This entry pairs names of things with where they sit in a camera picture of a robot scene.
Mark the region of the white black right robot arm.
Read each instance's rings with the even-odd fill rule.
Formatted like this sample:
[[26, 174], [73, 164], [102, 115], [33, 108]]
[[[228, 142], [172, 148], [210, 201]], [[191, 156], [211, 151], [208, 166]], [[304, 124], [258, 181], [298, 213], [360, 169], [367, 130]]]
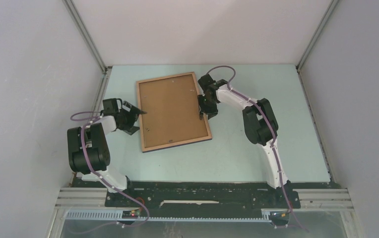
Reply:
[[282, 167], [277, 147], [278, 123], [270, 102], [263, 98], [256, 100], [234, 90], [224, 79], [219, 81], [206, 74], [198, 80], [203, 93], [198, 95], [200, 118], [211, 119], [218, 115], [220, 103], [234, 107], [242, 113], [244, 132], [252, 144], [263, 150], [267, 184], [274, 188], [268, 193], [268, 202], [273, 207], [281, 207], [288, 200], [283, 187], [288, 178]]

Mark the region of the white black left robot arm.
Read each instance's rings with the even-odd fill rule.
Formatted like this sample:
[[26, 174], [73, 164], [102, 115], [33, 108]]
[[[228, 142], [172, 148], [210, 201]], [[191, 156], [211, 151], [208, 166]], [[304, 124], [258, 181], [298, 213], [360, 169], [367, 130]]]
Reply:
[[146, 112], [120, 98], [104, 99], [102, 104], [100, 114], [86, 118], [86, 125], [67, 130], [69, 166], [73, 172], [84, 175], [85, 180], [99, 181], [109, 192], [118, 192], [117, 201], [128, 207], [134, 204], [136, 193], [128, 188], [127, 176], [110, 169], [106, 136], [118, 130], [133, 135], [139, 131], [135, 122]]

